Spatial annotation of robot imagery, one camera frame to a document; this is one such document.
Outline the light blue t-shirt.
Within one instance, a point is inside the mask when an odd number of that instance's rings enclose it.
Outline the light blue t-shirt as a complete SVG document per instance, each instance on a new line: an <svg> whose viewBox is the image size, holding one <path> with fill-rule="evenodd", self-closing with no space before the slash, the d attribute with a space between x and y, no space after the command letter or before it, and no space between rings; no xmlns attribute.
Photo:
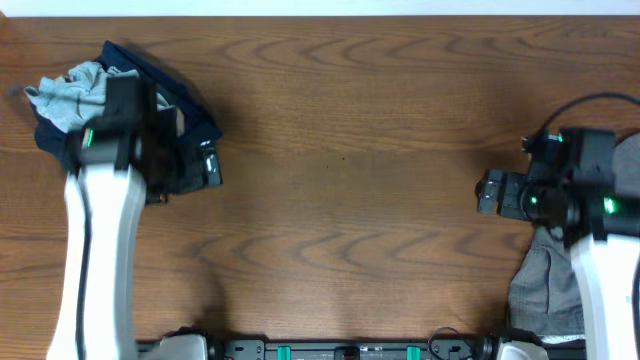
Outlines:
<svg viewBox="0 0 640 360"><path fill-rule="evenodd" d="M27 86L24 93L36 112L50 120L63 133L84 126L89 120L105 117L108 85L111 78L140 78L138 70L107 70L98 62L86 61L55 79L43 77L38 87Z"/></svg>

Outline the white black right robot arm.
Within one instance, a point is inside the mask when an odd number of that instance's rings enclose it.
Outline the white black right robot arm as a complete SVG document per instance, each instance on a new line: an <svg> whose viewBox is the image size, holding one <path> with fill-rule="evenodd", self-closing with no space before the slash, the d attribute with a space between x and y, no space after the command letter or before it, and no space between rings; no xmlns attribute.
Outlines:
<svg viewBox="0 0 640 360"><path fill-rule="evenodd" d="M613 185L602 169L585 180L490 169L476 189L481 213L562 230L589 359L639 356L639 201Z"/></svg>

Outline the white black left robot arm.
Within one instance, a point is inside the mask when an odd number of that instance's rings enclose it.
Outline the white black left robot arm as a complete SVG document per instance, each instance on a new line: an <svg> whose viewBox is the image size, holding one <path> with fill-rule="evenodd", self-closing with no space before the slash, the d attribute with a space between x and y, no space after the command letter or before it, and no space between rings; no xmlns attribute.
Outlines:
<svg viewBox="0 0 640 360"><path fill-rule="evenodd" d="M49 359L139 359L133 278L144 207L221 184L210 120L106 111L65 135L68 241Z"/></svg>

